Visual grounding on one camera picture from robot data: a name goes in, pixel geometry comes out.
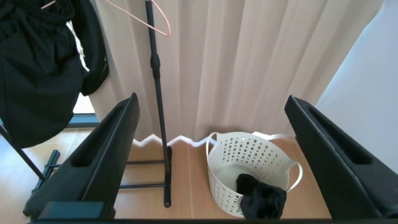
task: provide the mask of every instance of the wooden floor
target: wooden floor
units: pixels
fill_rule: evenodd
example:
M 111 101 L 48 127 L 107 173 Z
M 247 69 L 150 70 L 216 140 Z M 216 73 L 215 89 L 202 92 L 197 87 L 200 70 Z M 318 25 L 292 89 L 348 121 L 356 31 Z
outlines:
M 43 169 L 53 149 L 61 152 L 62 162 L 89 135 L 90 129 L 69 129 L 36 147 L 25 149 L 34 163 Z M 303 165 L 304 176 L 299 185 L 288 193 L 282 218 L 330 218 L 318 185 L 294 138 L 272 140 L 293 160 Z M 172 145 L 172 206 L 164 208 L 163 189 L 120 190 L 116 203 L 116 218 L 234 218 L 224 213 L 210 194 L 205 147 L 192 147 L 184 141 Z M 130 160 L 163 159 L 157 141 L 133 144 Z M 37 177 L 0 139 L 0 217 L 2 223 L 27 223 L 22 214 Z M 295 179 L 298 170 L 291 171 Z M 123 184 L 164 181 L 163 165 L 127 166 Z

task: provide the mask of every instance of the pink hanger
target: pink hanger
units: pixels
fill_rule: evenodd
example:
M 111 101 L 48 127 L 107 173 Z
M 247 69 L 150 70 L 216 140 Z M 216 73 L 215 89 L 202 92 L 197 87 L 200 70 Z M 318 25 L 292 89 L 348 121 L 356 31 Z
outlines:
M 111 4 L 112 6 L 114 6 L 115 8 L 119 9 L 120 11 L 126 13 L 127 15 L 129 15 L 129 16 L 131 16 L 131 17 L 133 17 L 133 18 L 135 18 L 136 20 L 138 20 L 139 22 L 141 22 L 141 23 L 144 24 L 145 26 L 150 27 L 151 29 L 153 29 L 153 30 L 155 30 L 155 31 L 157 31 L 157 32 L 159 32 L 159 33 L 165 35 L 166 37 L 168 37 L 168 36 L 172 33 L 171 28 L 170 28 L 169 20 L 167 19 L 167 17 L 166 17 L 166 15 L 164 14 L 163 10 L 156 4 L 156 2 L 155 2 L 154 0 L 146 0 L 146 1 L 151 1 L 151 2 L 156 6 L 156 8 L 159 10 L 159 12 L 162 14 L 163 18 L 166 20 L 167 28 L 168 28 L 168 30 L 169 30 L 167 33 L 162 32 L 162 31 L 156 29 L 155 27 L 149 25 L 148 23 L 146 23 L 146 22 L 140 20 L 138 17 L 136 17 L 135 15 L 131 14 L 130 12 L 127 12 L 126 10 L 124 10 L 124 9 L 122 9 L 121 7 L 115 5 L 114 3 L 111 3 L 110 0 L 106 0 L 106 1 L 107 1 L 109 4 Z M 50 3 L 48 3 L 48 4 L 46 4 L 45 6 L 43 6 L 42 9 L 45 9 L 45 8 L 47 8 L 47 7 L 51 6 L 51 5 L 53 5 L 54 3 L 55 3 L 55 0 L 52 1 L 52 2 L 50 2 Z

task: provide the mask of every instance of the black cloth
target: black cloth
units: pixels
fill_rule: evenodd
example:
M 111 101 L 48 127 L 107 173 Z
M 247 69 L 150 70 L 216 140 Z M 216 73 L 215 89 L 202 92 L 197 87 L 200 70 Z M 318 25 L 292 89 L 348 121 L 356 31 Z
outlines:
M 79 92 L 94 92 L 108 74 L 90 1 L 57 0 L 41 10 L 48 2 L 0 0 L 0 118 L 14 147 L 31 147 L 62 131 Z M 68 21 L 90 72 L 82 66 Z
M 286 191 L 258 181 L 249 174 L 236 179 L 237 193 L 243 194 L 241 209 L 246 219 L 280 218 L 286 202 Z

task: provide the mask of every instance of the white plastic basket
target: white plastic basket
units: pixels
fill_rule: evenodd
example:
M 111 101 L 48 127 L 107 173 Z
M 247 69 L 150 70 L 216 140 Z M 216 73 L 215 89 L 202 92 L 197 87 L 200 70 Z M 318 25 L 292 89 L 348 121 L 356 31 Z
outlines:
M 217 142 L 209 153 L 209 142 L 214 134 L 217 134 Z M 243 217 L 240 207 L 243 195 L 236 192 L 239 174 L 250 174 L 287 192 L 303 177 L 303 168 L 298 162 L 273 143 L 249 133 L 211 133 L 206 142 L 206 155 L 211 194 L 224 212 L 236 217 Z M 299 175 L 288 189 L 289 170 L 294 165 L 298 165 Z

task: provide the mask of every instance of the basket handle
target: basket handle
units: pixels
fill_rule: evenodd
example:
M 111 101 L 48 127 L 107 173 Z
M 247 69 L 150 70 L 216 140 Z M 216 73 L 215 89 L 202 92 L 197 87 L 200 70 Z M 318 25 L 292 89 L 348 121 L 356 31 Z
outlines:
M 206 140 L 206 158 L 207 158 L 207 160 L 209 159 L 209 143 L 210 143 L 211 137 L 212 137 L 213 135 L 215 135 L 215 134 L 219 134 L 219 133 L 217 133 L 217 132 L 211 133 L 211 134 L 207 137 L 207 140 Z
M 290 187 L 290 189 L 287 190 L 287 192 L 290 192 L 291 190 L 293 190 L 293 188 L 295 188 L 297 186 L 297 184 L 299 184 L 301 179 L 303 178 L 303 167 L 298 162 L 296 162 L 295 165 L 298 165 L 298 177 L 297 177 L 296 182 L 294 182 L 294 184 Z

